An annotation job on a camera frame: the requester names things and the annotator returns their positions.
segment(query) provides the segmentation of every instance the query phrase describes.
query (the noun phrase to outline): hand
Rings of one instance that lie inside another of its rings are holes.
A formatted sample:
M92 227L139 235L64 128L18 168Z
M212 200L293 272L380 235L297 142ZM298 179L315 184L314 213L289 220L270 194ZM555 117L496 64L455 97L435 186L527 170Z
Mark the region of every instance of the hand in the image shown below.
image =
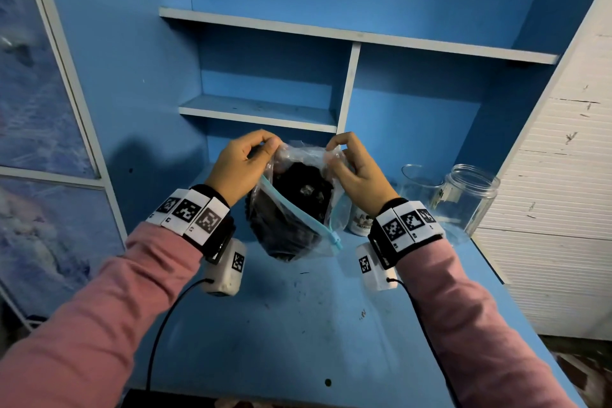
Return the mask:
M261 142L264 145L254 157L248 158L251 149ZM219 155L205 184L233 206L255 187L266 164L282 143L279 137L263 129L230 141Z
M383 205L399 195L355 134L334 135L327 150L343 144L346 144L344 154L356 174L337 158L330 160L329 166L353 203L368 215L378 216Z

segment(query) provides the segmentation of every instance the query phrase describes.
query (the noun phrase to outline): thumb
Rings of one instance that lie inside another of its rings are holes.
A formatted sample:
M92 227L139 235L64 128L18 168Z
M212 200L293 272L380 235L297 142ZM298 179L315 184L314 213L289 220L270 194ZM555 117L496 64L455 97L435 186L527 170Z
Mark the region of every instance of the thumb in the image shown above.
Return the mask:
M254 157L250 158L250 164L259 167L262 171L266 168L266 164L276 152L276 149L279 148L281 144L281 140L278 137L273 137L265 142L264 145L261 146Z
M328 165L340 180L340 184L342 184L344 190L350 193L352 189L356 189L359 183L359 177L348 169L340 158L332 158L328 162Z

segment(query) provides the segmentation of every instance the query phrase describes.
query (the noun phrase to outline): person's left hand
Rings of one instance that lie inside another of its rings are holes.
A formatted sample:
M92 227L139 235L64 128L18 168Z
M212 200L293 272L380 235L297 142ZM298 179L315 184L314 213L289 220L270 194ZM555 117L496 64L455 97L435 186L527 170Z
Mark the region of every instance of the person's left hand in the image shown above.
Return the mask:
M264 145L254 157L248 158L251 149L261 142ZM230 141L204 184L215 189L233 206L255 187L266 164L282 143L278 136L263 129Z

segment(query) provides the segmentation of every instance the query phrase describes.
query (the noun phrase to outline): small bottle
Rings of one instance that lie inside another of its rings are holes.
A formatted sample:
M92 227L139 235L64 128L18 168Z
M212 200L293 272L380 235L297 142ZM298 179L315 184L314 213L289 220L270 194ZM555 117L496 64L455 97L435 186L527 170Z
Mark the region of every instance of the small bottle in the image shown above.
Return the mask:
M356 205L353 205L351 209L351 221L348 224L349 231L353 234L367 237L370 234L373 222L374 218L366 214L366 212L360 208L357 208Z

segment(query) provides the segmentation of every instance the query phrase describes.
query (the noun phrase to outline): person's right hand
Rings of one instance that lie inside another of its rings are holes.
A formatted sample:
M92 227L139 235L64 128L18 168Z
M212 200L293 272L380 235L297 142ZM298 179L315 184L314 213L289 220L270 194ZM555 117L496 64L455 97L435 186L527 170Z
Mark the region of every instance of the person's right hand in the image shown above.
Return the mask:
M378 216L383 205L399 195L354 133L334 135L327 144L327 150L344 144L344 154L356 174L338 158L331 159L329 166L353 203L368 215Z

